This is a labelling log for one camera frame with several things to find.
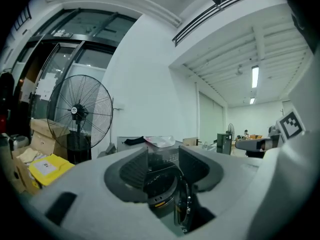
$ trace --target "cardboard box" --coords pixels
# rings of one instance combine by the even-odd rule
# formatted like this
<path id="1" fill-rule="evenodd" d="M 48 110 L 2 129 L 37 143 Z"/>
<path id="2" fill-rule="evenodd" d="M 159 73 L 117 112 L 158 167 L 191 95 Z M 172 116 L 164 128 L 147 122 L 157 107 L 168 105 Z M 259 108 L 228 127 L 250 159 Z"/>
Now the cardboard box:
<path id="1" fill-rule="evenodd" d="M 47 119 L 31 119 L 30 128 L 34 130 L 30 147 L 33 150 L 38 150 L 44 155 L 50 156 L 55 154 L 65 160 L 68 160 L 68 151 L 63 146 L 67 146 L 67 135 L 70 133 L 64 125 L 49 120 L 50 128 Z"/>
<path id="2" fill-rule="evenodd" d="M 184 146 L 196 146 L 197 145 L 197 139 L 198 139 L 198 137 L 184 138 L 183 139 L 183 145 Z"/>
<path id="3" fill-rule="evenodd" d="M 31 144 L 12 151 L 12 159 L 22 185 L 31 195 L 35 195 L 39 191 L 37 183 L 31 177 L 28 166 L 23 163 L 18 156 L 28 148 L 32 148 L 44 155 L 50 156 L 51 154 L 55 154 L 58 157 L 68 160 L 68 151 L 66 148 L 60 146 L 60 144 L 53 138 L 46 119 L 32 119 L 30 128 L 34 130 Z M 54 135 L 62 135 L 59 137 L 59 142 L 66 145 L 67 134 L 69 134 L 70 131 L 68 129 L 66 130 L 66 128 L 60 124 L 54 124 L 52 129 Z"/>
<path id="4" fill-rule="evenodd" d="M 25 163 L 23 163 L 19 158 L 17 158 L 29 147 L 30 146 L 25 146 L 12 151 L 12 159 L 16 168 L 16 172 L 19 175 L 20 182 L 31 195 L 35 195 L 39 191 L 39 188 L 35 186 L 34 180 L 29 175 L 30 172 L 28 166 Z"/>
<path id="5" fill-rule="evenodd" d="M 31 119 L 30 128 L 35 132 L 52 139 L 65 136 L 70 133 L 70 131 L 66 129 L 65 125 L 49 119 Z"/>

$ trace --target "white plastic surface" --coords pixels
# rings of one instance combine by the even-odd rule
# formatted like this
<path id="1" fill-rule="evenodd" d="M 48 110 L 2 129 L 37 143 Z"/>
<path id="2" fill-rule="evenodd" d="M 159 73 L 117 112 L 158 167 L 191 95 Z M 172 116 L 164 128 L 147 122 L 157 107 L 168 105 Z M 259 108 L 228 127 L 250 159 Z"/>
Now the white plastic surface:
<path id="1" fill-rule="evenodd" d="M 144 137 L 144 139 L 158 148 L 171 147 L 176 143 L 173 136 Z"/>

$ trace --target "fan guard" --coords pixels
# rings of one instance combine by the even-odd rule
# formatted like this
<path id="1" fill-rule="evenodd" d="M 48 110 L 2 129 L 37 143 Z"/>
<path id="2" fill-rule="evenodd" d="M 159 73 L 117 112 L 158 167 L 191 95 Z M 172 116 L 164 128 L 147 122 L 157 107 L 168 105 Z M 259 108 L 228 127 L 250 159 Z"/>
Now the fan guard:
<path id="1" fill-rule="evenodd" d="M 234 140 L 234 138 L 235 138 L 235 128 L 234 128 L 234 125 L 232 123 L 230 123 L 229 126 L 228 126 L 228 132 L 231 133 L 232 140 Z"/>
<path id="2" fill-rule="evenodd" d="M 47 105 L 52 136 L 71 151 L 96 146 L 110 129 L 112 119 L 113 104 L 107 89 L 88 75 L 63 80 L 53 90 Z"/>

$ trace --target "ceiling light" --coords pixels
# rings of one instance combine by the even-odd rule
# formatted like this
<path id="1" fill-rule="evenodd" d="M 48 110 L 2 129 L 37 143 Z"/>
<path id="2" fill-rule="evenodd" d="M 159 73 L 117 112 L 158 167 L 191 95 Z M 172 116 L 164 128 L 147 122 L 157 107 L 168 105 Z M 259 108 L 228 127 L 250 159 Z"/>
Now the ceiling light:
<path id="1" fill-rule="evenodd" d="M 259 67 L 252 67 L 252 88 L 256 88 L 258 86 L 258 78 L 259 78 Z"/>

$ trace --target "white label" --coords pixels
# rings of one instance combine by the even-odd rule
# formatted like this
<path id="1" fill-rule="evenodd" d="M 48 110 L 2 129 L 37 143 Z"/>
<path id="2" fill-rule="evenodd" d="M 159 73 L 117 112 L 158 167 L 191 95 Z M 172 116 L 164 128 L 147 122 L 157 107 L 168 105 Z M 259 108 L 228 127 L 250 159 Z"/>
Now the white label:
<path id="1" fill-rule="evenodd" d="M 36 162 L 34 167 L 44 176 L 47 176 L 48 174 L 57 170 L 57 167 L 49 163 L 47 160 Z"/>
<path id="2" fill-rule="evenodd" d="M 47 73 L 44 79 L 40 79 L 38 86 L 36 87 L 35 94 L 40 95 L 41 100 L 48 101 L 51 93 L 56 85 L 57 78 L 54 73 Z"/>
<path id="3" fill-rule="evenodd" d="M 74 106 L 73 108 L 71 108 L 71 113 L 74 115 L 78 112 L 77 108 Z"/>

